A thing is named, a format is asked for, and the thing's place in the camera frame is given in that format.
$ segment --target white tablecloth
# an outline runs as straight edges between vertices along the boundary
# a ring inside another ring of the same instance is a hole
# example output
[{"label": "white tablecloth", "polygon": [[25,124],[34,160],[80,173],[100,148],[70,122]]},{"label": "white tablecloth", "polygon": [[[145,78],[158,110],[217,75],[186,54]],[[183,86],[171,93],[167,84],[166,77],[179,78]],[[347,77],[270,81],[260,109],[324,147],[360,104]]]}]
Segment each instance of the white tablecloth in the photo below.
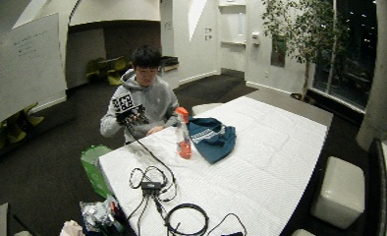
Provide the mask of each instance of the white tablecloth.
[{"label": "white tablecloth", "polygon": [[[169,165],[178,180],[178,195],[163,203],[166,211],[178,204],[195,204],[209,216],[207,231],[227,213],[235,213],[247,235],[278,235],[304,192],[328,128],[248,97],[237,98],[198,117],[213,117],[235,127],[234,150],[215,164],[210,165],[194,148],[190,160],[178,156],[173,127],[141,140]],[[142,199],[141,189],[129,188],[133,168],[154,165],[170,178],[169,172],[139,144],[107,153],[100,163],[117,201],[129,215]],[[134,232],[141,212],[142,208],[129,221]],[[178,220],[190,232],[202,226],[202,219],[193,210],[181,211]],[[153,202],[143,211],[139,228],[141,235],[167,235]],[[210,235],[239,231],[243,229],[238,220],[229,216]]]}]

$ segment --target plant pot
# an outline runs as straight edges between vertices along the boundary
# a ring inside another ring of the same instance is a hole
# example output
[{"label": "plant pot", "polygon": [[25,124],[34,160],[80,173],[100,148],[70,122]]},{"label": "plant pot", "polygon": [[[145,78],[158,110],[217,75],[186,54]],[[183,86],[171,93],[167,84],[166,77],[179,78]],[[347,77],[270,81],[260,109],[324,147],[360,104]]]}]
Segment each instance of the plant pot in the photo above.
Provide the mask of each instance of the plant pot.
[{"label": "plant pot", "polygon": [[296,99],[296,100],[300,100],[300,101],[303,101],[303,102],[306,102],[306,103],[308,103],[311,105],[315,104],[314,98],[311,96],[308,96],[308,95],[306,95],[304,98],[302,99],[302,94],[300,93],[291,93],[290,97]]}]

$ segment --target teal fabric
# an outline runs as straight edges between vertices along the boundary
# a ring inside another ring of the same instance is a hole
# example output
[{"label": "teal fabric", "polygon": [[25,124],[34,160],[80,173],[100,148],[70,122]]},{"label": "teal fabric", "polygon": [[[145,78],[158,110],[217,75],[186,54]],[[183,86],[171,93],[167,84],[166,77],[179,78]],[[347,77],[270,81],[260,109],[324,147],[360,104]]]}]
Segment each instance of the teal fabric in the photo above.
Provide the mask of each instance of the teal fabric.
[{"label": "teal fabric", "polygon": [[190,117],[189,133],[198,153],[209,163],[223,159],[235,146],[235,128],[214,118]]}]

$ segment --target green bag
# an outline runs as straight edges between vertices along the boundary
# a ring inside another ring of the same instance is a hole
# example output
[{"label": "green bag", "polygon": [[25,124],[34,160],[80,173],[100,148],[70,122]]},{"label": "green bag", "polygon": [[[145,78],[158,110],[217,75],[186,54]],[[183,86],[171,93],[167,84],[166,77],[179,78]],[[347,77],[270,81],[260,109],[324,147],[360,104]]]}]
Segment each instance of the green bag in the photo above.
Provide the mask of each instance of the green bag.
[{"label": "green bag", "polygon": [[107,188],[102,172],[98,168],[98,158],[110,151],[111,150],[105,146],[90,146],[81,154],[81,163],[94,192],[97,192],[104,198],[106,198],[107,195],[113,196],[113,192]]}]

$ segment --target white ottoman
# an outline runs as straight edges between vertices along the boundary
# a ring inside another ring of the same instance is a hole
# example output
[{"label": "white ottoman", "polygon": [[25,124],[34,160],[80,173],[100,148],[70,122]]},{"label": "white ottoman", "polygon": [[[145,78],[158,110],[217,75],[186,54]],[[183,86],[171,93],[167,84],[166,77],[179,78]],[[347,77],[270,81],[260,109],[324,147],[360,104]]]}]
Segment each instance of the white ottoman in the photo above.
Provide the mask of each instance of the white ottoman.
[{"label": "white ottoman", "polygon": [[315,236],[307,230],[296,229],[291,236]]},{"label": "white ottoman", "polygon": [[311,214],[342,229],[364,211],[364,177],[359,167],[330,156],[319,195]]},{"label": "white ottoman", "polygon": [[194,106],[193,107],[193,116],[210,110],[211,108],[217,107],[218,105],[222,105],[222,103],[207,103],[207,104]]}]

